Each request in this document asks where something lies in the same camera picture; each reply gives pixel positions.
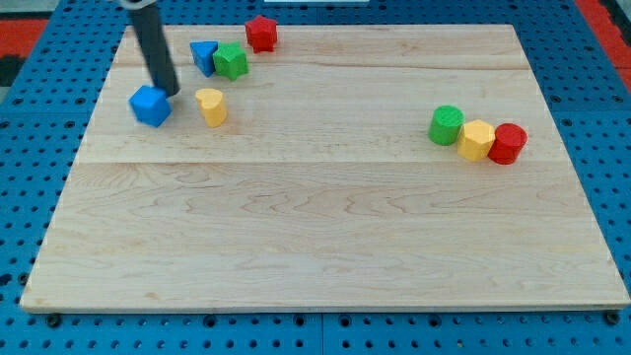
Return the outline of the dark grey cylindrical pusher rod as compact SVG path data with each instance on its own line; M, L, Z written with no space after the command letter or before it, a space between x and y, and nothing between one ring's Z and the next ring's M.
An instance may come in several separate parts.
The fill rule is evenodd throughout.
M154 86L168 97L176 95L180 86L157 1L126 0L125 9Z

